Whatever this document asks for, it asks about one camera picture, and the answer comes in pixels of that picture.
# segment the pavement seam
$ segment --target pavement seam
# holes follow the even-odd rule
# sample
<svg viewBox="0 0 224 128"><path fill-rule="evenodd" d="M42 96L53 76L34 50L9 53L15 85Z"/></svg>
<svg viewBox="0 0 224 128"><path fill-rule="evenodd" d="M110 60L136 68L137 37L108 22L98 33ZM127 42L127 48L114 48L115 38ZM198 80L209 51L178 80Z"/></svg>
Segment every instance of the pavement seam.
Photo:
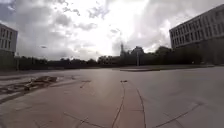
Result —
<svg viewBox="0 0 224 128"><path fill-rule="evenodd" d="M168 116L169 118L171 118L171 116L169 114L163 113L164 115ZM184 128L184 126L176 119L174 120L174 122L176 123L176 125L180 128Z"/></svg>
<svg viewBox="0 0 224 128"><path fill-rule="evenodd" d="M79 126L81 126L87 120L88 120L88 117L84 119L83 121L81 121L79 124L77 124L75 128L79 128Z"/></svg>
<svg viewBox="0 0 224 128"><path fill-rule="evenodd" d="M91 123L91 122L89 122L89 121L86 121L85 119L84 119L84 120L83 120L83 119L79 119L79 118L77 118L77 117L75 117L75 116L72 116L72 115L70 115L70 114L68 114L68 113L65 113L65 112L64 112L63 114L66 115L66 116L68 116L68 117L71 117L71 118L73 118L73 119L82 121L83 123L87 123L87 124L89 124L89 125L92 125L92 126L96 126L96 127L99 127L99 128L107 128L107 127L100 126L100 125Z"/></svg>
<svg viewBox="0 0 224 128"><path fill-rule="evenodd" d="M177 121L177 119L179 119L179 118L181 118L181 117L183 117L183 116L189 114L190 112L194 111L195 109L197 109L197 108L200 107L201 105L202 105L202 104L197 104L196 106L194 106L193 108L191 108L189 111L186 111L186 112L180 114L179 116L177 116L177 117L175 117L175 118L173 118L173 119L170 119L170 120L168 120L168 121L166 121L166 122L164 122L164 123L162 123L162 124L159 124L159 125L157 125L157 126L155 126L155 127L153 127L153 128L158 128L158 127L161 127L161 126L163 126L163 125L169 124L169 123L171 123L171 122L173 122L173 121Z"/></svg>
<svg viewBox="0 0 224 128"><path fill-rule="evenodd" d="M129 83L130 85L134 86L134 88L135 88L135 89L137 90L137 92L138 92L138 95L139 95L140 100L141 100L142 111L143 111L143 114L144 114L144 127L146 128L145 107L144 107L143 98L142 98L142 96L141 96L139 90L135 87L135 85L134 85L132 82L130 82L130 81L128 81L128 83Z"/></svg>
<svg viewBox="0 0 224 128"><path fill-rule="evenodd" d="M120 105L120 107L119 107L119 110L118 110L118 112L117 112L117 114L116 114L116 116L115 116L115 119L114 119L114 121L113 121L112 128L114 128L115 122L117 121L117 118L118 118L118 116L119 116L119 114L120 114L120 112L121 112L121 108L122 108L123 103L124 103L125 87L124 87L124 84L123 84L122 81L121 81L121 85L122 85L122 88L123 88L123 97L122 97L122 101L121 101L121 105Z"/></svg>

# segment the building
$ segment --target building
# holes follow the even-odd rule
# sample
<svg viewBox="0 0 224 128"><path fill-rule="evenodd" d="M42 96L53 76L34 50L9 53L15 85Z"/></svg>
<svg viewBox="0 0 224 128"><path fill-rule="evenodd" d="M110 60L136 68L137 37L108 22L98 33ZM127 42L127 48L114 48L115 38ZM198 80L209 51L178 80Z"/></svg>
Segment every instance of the building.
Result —
<svg viewBox="0 0 224 128"><path fill-rule="evenodd" d="M0 70L15 68L18 32L0 23Z"/></svg>
<svg viewBox="0 0 224 128"><path fill-rule="evenodd" d="M171 46L196 50L203 61L224 63L224 4L170 30Z"/></svg>

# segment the street lamp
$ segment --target street lamp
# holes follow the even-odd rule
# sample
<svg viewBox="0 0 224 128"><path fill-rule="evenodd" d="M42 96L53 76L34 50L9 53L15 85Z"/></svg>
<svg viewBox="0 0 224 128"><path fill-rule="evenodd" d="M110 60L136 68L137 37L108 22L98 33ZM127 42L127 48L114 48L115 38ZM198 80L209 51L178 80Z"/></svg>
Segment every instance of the street lamp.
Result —
<svg viewBox="0 0 224 128"><path fill-rule="evenodd" d="M137 66L139 66L139 54L138 54L138 51L137 51Z"/></svg>
<svg viewBox="0 0 224 128"><path fill-rule="evenodd" d="M16 52L16 69L19 71L19 52Z"/></svg>

